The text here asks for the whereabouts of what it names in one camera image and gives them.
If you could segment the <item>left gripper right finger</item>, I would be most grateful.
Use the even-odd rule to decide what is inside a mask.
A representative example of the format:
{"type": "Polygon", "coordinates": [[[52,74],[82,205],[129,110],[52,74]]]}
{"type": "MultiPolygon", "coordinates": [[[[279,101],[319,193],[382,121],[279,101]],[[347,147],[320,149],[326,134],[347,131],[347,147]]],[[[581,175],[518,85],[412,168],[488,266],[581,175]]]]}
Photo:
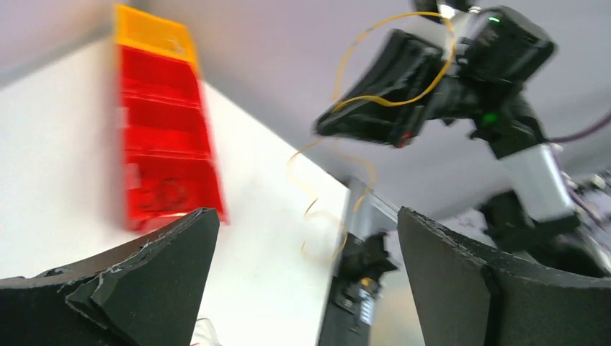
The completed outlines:
{"type": "Polygon", "coordinates": [[[608,345],[610,280],[546,267],[410,208],[398,236],[427,345],[608,345]]]}

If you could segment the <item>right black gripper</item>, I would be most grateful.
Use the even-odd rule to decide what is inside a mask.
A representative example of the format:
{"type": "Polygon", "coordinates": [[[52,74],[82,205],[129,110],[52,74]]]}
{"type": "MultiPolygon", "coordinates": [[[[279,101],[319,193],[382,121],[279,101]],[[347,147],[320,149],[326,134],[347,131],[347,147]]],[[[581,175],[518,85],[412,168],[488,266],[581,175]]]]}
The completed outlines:
{"type": "Polygon", "coordinates": [[[450,73],[417,99],[445,64],[443,53],[428,40],[391,30],[369,70],[341,98],[348,105],[325,111],[314,123],[315,133],[404,147],[428,120],[450,125],[473,117],[479,113],[479,97],[451,60],[450,73]]]}

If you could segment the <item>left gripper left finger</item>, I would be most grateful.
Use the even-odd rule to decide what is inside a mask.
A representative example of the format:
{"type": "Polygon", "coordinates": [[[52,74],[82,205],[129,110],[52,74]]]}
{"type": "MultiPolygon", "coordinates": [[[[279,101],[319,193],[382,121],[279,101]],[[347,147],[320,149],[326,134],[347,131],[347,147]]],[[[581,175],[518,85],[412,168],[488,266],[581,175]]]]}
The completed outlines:
{"type": "Polygon", "coordinates": [[[92,257],[1,281],[3,345],[188,345],[219,232],[199,208],[92,257]]]}

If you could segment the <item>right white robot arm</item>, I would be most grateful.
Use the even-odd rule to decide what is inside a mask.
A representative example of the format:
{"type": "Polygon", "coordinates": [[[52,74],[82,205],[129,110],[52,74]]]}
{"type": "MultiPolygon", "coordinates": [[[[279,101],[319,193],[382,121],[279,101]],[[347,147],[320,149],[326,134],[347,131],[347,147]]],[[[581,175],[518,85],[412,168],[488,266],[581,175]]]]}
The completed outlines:
{"type": "Polygon", "coordinates": [[[511,183],[479,208],[498,248],[595,278],[610,275],[610,235],[580,192],[610,182],[572,182],[556,140],[544,134],[522,96],[527,80],[553,55],[548,33],[507,6],[476,1],[417,1],[415,15],[449,30],[449,49],[394,30],[370,70],[314,125],[325,137],[402,148],[426,121],[469,119],[470,138],[485,141],[511,183]]]}

